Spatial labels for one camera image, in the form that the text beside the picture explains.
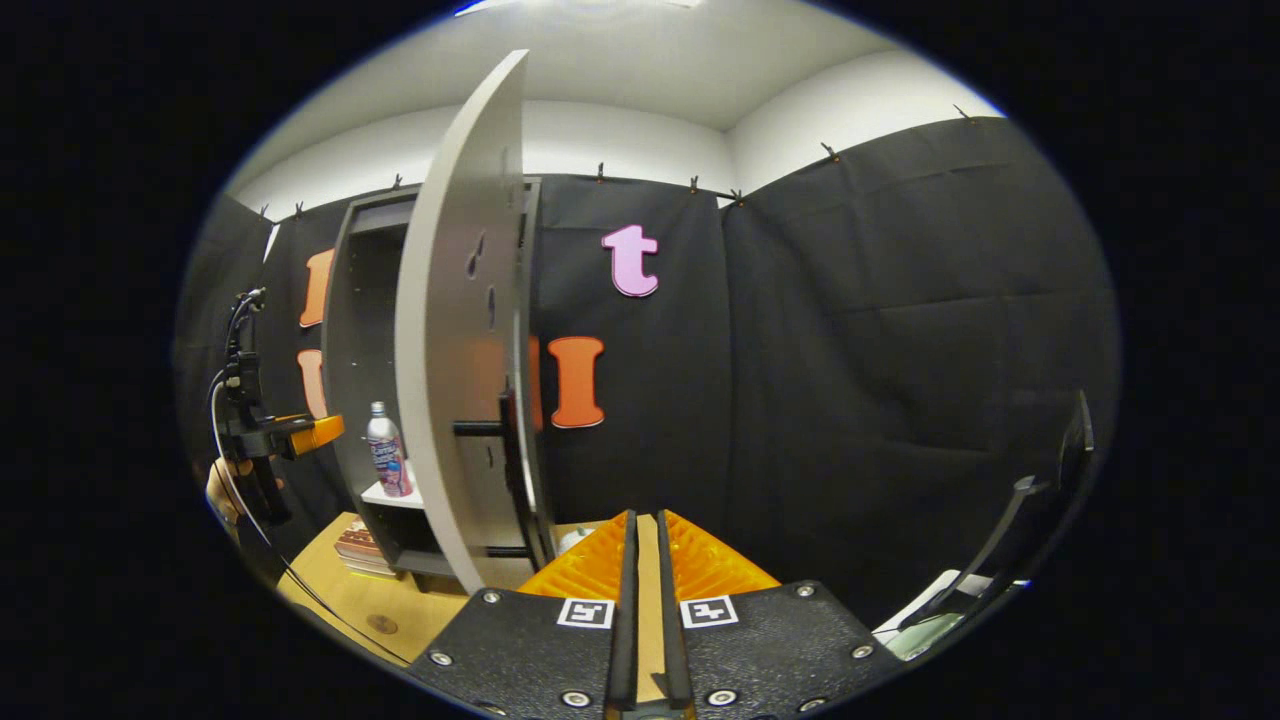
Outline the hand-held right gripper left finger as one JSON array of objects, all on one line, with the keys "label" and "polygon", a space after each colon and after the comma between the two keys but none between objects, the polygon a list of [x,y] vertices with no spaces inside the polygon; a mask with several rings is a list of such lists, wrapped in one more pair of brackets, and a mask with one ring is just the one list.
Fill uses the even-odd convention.
[{"label": "hand-held right gripper left finger", "polygon": [[517,589],[477,591],[408,666],[483,716],[621,716],[636,703],[637,514],[626,510]]}]

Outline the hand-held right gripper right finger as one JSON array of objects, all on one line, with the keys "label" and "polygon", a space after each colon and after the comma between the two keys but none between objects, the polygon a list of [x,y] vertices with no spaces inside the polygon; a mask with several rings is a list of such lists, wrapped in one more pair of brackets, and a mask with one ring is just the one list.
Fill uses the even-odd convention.
[{"label": "hand-held right gripper right finger", "polygon": [[684,716],[814,716],[906,664],[817,580],[780,583],[676,512],[655,519],[669,702]]}]

